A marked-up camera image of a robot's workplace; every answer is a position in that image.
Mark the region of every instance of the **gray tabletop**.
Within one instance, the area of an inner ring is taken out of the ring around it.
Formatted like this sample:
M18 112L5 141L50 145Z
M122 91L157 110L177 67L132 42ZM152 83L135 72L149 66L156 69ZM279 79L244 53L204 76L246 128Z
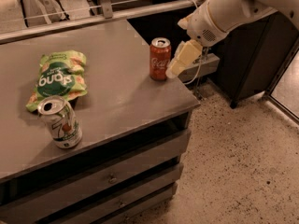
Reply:
M88 94L75 107L83 138L64 150L25 105L41 55L70 49L87 57ZM149 46L127 21L1 45L0 57L0 183L198 106L178 79L149 77Z

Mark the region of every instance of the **soda can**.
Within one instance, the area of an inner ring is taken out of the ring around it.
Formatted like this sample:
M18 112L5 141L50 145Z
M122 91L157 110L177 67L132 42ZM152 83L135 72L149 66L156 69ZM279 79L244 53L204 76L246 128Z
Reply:
M166 70L171 59L170 41L155 38L150 44L149 76L154 80L167 80Z
M50 96L39 103L37 110L57 147L70 148L78 144L82 130L71 104L64 97Z

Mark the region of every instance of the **green chip bag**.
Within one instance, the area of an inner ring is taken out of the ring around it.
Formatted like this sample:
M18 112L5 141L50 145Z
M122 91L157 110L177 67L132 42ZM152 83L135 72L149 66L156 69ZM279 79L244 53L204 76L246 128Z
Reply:
M63 96L67 101L85 95L85 64L85 55L74 50L43 55L40 59L38 81L26 108L33 112L44 98L52 95Z

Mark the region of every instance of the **can top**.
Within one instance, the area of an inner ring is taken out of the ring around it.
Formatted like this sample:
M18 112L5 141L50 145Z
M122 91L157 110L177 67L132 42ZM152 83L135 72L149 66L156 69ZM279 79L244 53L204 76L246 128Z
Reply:
M157 37L151 41L151 45L156 48L167 48L170 46L170 41L167 38Z
M53 115L61 111L66 104L66 100L64 97L59 95L50 96L44 100L42 100L38 107L38 113L41 115Z

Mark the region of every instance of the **table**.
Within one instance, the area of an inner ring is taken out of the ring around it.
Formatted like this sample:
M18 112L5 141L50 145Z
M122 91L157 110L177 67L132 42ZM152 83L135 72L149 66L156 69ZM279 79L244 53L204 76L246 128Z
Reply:
M87 57L88 94L75 112L83 131L59 149L25 105L42 54ZM175 193L199 106L176 78L149 77L150 48L127 21L95 24L0 47L0 220L119 223Z

